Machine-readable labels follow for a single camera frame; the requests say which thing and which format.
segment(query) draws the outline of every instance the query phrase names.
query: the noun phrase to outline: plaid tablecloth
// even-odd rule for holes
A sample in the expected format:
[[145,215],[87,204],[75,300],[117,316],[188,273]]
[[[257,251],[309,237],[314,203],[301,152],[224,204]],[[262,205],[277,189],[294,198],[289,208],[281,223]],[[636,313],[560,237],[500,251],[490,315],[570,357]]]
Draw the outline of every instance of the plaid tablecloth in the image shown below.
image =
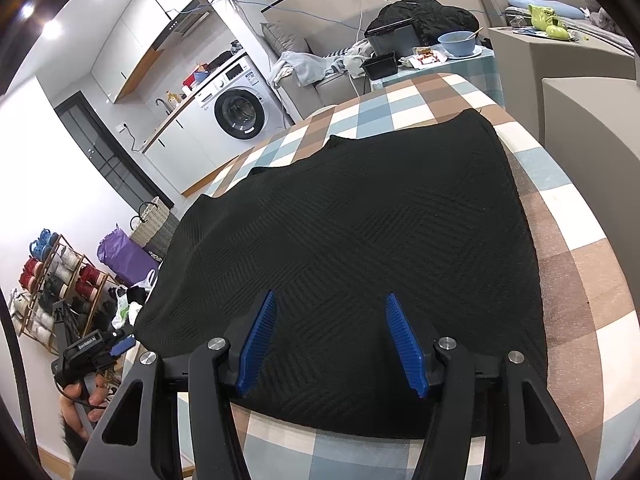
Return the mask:
[[[640,327],[618,261],[591,210],[560,167],[500,106],[459,75],[398,83],[309,118],[229,162],[213,197],[254,166],[285,166],[335,134],[360,139],[447,121],[476,108],[509,159],[540,265],[548,389],[594,478],[609,479],[640,420]],[[192,453],[188,396],[179,400],[182,452]],[[302,428],[234,407],[254,480],[409,479],[422,441],[359,438]],[[479,479],[484,439],[473,440],[466,478]]]
[[[444,52],[444,48],[440,44],[434,45],[432,48]],[[461,75],[466,81],[487,94],[504,108],[504,95],[502,94],[502,84],[500,82],[500,75],[498,74],[498,67],[495,63],[494,51],[485,47],[482,47],[482,53],[477,57],[449,59],[446,63],[436,63],[434,66],[420,70],[400,68],[397,74],[373,80],[371,82],[371,89],[380,90],[406,81],[407,79],[435,73]]]

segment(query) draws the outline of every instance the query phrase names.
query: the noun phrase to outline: washing machine door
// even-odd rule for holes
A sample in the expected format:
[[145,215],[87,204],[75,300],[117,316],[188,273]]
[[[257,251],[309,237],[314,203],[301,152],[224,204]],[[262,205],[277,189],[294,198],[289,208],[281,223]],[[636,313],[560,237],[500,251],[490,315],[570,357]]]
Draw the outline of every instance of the washing machine door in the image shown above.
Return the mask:
[[222,92],[216,100],[214,113],[226,133],[242,140],[258,135],[266,120],[262,99],[244,88]]

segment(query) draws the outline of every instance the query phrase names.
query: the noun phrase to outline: metal screw cap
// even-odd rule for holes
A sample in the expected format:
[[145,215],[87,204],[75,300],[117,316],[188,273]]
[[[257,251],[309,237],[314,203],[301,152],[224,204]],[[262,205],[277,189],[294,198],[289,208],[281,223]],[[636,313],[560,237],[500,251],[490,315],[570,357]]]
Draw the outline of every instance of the metal screw cap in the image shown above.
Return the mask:
[[145,352],[140,356],[140,362],[143,365],[150,365],[151,363],[153,363],[156,359],[158,358],[158,356],[156,355],[155,352]]
[[207,343],[209,350],[221,350],[225,347],[226,341],[223,337],[215,337]]
[[453,350],[457,345],[458,343],[456,343],[456,340],[453,339],[452,337],[445,336],[445,337],[441,337],[438,340],[438,346],[445,350]]
[[517,365],[524,361],[524,355],[517,350],[511,350],[511,352],[507,354],[507,357],[509,358],[509,361]]

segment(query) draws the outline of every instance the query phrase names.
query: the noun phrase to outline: purple bag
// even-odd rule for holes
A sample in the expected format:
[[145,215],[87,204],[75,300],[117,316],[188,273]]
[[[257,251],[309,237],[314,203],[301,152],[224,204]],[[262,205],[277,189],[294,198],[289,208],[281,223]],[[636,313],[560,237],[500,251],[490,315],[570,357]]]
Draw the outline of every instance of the purple bag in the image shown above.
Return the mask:
[[128,286],[145,280],[151,269],[158,272],[158,262],[130,240],[117,224],[100,242],[97,256]]

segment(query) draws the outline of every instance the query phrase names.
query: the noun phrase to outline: washing machine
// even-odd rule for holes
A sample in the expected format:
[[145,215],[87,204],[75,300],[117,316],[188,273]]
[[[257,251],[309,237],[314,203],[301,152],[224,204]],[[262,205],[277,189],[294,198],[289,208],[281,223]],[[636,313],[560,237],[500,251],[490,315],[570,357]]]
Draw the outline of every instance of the washing machine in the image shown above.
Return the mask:
[[293,121],[248,56],[239,58],[195,97],[224,132],[240,140],[268,139]]

